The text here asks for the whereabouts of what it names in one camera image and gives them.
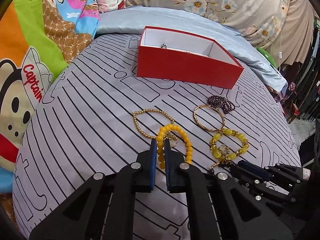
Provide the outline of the gold bangle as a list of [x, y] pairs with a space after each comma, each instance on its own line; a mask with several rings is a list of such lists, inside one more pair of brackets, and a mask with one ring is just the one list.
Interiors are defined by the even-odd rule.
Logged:
[[220, 110], [209, 106], [199, 105], [193, 110], [195, 124], [207, 132], [218, 132], [225, 128], [225, 117]]

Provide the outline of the red jewelry box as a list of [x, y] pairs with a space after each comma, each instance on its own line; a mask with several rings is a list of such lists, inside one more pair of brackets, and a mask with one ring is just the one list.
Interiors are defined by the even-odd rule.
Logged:
[[232, 89], [243, 66], [212, 38], [146, 26], [138, 46], [137, 76]]

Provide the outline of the grey striped bed cover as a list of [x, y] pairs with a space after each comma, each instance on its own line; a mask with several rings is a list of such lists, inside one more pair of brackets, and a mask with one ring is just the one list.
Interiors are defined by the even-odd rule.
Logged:
[[180, 81], [136, 77], [140, 36], [106, 34], [79, 54], [52, 84], [23, 137], [13, 183], [13, 207], [28, 237], [43, 219], [97, 172], [113, 174], [150, 147], [175, 119], [193, 147], [193, 164], [215, 162], [211, 134], [195, 124], [193, 110], [211, 95], [235, 104], [226, 126], [249, 142], [242, 159], [258, 166], [300, 165], [282, 109], [245, 67], [231, 90]]

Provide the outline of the green plastic object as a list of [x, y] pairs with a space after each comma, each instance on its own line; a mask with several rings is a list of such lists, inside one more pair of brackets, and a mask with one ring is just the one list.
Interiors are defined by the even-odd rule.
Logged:
[[257, 47], [256, 48], [257, 51], [259, 51], [259, 53], [261, 55], [263, 55], [265, 57], [265, 59], [267, 59], [267, 61], [274, 67], [276, 68], [277, 65], [276, 65], [276, 62], [274, 61], [273, 57], [266, 51], [264, 50], [263, 48], [260, 48], [260, 47]]

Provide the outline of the beige curtain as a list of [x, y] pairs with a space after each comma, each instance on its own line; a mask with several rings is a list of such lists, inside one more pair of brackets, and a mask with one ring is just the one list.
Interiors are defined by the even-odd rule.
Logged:
[[313, 42], [314, 21], [318, 16], [309, 0], [290, 0], [282, 7], [286, 19], [275, 41], [266, 48], [277, 67], [303, 63]]

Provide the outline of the light blue quilt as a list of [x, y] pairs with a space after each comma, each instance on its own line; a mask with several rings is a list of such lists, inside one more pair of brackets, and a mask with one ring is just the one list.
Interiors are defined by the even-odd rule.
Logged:
[[141, 34], [144, 27], [163, 27], [212, 38], [244, 62], [264, 83], [281, 92], [286, 79], [242, 35], [223, 24], [183, 10], [133, 6], [100, 14], [96, 37], [104, 34]]

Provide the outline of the colourful monkey cartoon blanket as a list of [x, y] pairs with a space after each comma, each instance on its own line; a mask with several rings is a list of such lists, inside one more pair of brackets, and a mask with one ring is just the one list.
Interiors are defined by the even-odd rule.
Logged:
[[10, 219], [13, 172], [30, 119], [98, 23], [95, 0], [12, 0], [1, 18], [1, 207]]

